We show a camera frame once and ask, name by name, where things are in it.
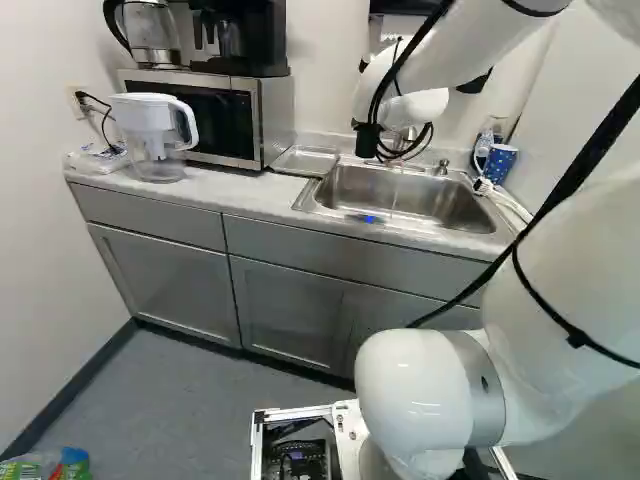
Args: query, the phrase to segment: kitchen sink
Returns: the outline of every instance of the kitchen sink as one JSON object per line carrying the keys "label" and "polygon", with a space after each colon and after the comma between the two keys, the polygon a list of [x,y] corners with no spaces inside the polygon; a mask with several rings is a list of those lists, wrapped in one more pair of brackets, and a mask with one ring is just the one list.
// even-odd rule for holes
{"label": "kitchen sink", "polygon": [[293,209],[430,232],[488,236],[506,227],[493,204],[473,194],[465,172],[434,175],[428,169],[389,168],[361,160],[341,160],[322,180],[311,180]]}
{"label": "kitchen sink", "polygon": [[325,208],[385,223],[396,216],[452,230],[485,234],[496,230],[469,187],[449,175],[338,164],[320,183],[314,199]]}

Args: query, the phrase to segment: kettle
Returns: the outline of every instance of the kettle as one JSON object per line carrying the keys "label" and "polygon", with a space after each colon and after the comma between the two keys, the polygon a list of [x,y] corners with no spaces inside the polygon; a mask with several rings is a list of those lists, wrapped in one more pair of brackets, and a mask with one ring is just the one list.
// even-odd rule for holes
{"label": "kettle", "polygon": [[167,0],[104,0],[102,11],[109,30],[140,68],[182,68]]}
{"label": "kettle", "polygon": [[162,93],[118,93],[109,98],[138,179],[153,183],[182,179],[184,162],[175,152],[189,150],[199,141],[191,107]]}

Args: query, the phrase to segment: blue mug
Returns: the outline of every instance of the blue mug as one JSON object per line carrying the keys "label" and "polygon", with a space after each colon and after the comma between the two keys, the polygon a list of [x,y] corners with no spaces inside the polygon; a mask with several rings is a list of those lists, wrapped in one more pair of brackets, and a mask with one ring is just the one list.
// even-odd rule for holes
{"label": "blue mug", "polygon": [[484,166],[483,175],[494,185],[502,185],[513,164],[518,159],[518,149],[503,143],[494,143]]}

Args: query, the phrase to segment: gray carpet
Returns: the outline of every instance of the gray carpet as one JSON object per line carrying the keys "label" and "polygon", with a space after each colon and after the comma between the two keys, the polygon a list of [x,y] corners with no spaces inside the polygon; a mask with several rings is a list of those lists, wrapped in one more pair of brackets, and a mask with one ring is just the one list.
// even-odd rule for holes
{"label": "gray carpet", "polygon": [[[248,480],[253,410],[353,396],[139,331],[37,448],[87,449],[96,480]],[[507,452],[518,471],[550,480],[637,479],[639,403],[637,382],[556,437]]]}
{"label": "gray carpet", "polygon": [[247,480],[253,410],[353,396],[139,331],[37,448],[87,449],[97,480]]}

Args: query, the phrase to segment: gray countertop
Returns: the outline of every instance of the gray countertop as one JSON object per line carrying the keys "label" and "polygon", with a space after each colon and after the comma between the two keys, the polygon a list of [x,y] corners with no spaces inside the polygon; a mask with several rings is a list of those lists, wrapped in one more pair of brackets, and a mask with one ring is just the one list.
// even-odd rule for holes
{"label": "gray countertop", "polygon": [[291,209],[307,178],[272,172],[244,173],[230,169],[186,168],[186,178],[170,184],[145,183],[128,170],[109,175],[86,175],[65,170],[67,181],[106,190],[202,208],[223,214],[301,227],[392,245],[472,258],[495,259],[513,238],[503,243],[470,235],[452,242],[445,235],[392,229],[384,225],[345,224],[342,221]]}

